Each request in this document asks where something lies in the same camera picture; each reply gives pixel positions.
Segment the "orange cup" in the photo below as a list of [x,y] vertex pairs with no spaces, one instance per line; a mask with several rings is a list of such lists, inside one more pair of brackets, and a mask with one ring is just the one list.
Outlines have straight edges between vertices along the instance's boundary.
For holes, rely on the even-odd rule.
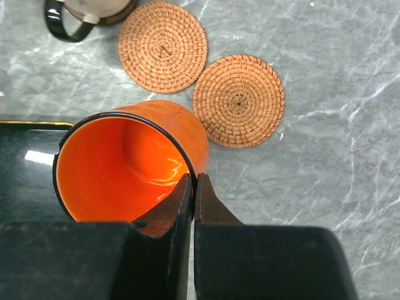
[[132,222],[165,200],[184,175],[194,194],[208,158],[200,120],[176,102],[153,99],[76,123],[59,142],[52,180],[73,221]]

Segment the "woven rattan coaster front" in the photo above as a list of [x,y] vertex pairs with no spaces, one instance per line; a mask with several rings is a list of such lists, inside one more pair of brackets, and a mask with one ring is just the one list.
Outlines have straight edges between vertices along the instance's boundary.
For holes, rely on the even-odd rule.
[[277,72],[248,54],[222,57],[200,75],[192,106],[208,138],[229,148],[255,147],[278,128],[285,108]]

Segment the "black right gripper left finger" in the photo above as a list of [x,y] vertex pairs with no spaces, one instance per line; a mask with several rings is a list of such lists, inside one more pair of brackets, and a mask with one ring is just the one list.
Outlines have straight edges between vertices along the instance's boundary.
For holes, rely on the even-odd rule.
[[2,299],[186,299],[193,210],[184,175],[133,222],[6,222]]

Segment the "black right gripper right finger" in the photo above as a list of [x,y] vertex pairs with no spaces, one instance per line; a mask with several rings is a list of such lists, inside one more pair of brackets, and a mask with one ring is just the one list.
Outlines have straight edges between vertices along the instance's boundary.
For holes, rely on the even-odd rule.
[[198,299],[357,299],[348,262],[324,227],[248,225],[201,174],[194,213]]

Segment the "cream cup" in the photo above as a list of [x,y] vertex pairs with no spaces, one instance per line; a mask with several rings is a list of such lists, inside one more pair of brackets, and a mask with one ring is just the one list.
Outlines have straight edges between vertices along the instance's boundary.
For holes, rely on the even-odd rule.
[[[78,43],[98,26],[101,18],[112,16],[123,10],[129,3],[124,1],[54,1],[44,2],[44,20],[49,32],[58,40]],[[80,26],[72,33],[67,33],[63,23],[63,10],[71,13]]]

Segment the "dark walnut coaster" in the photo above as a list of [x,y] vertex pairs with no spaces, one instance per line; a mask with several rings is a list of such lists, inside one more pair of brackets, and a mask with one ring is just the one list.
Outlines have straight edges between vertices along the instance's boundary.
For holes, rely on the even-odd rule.
[[131,0],[123,10],[121,10],[120,12],[118,12],[112,16],[101,18],[97,25],[98,26],[112,26],[112,25],[123,22],[129,16],[129,14],[133,10],[135,10],[136,6],[138,5],[138,2],[139,2],[138,0]]

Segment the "woven rattan coaster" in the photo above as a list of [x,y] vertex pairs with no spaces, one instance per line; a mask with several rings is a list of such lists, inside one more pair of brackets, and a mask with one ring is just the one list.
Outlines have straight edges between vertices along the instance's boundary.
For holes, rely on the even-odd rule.
[[278,128],[285,108],[277,72],[248,54],[222,57],[200,75],[192,106],[208,138],[229,148],[255,147]]
[[189,11],[167,1],[151,1],[123,23],[118,53],[136,84],[171,94],[188,88],[200,76],[208,42],[201,23]]

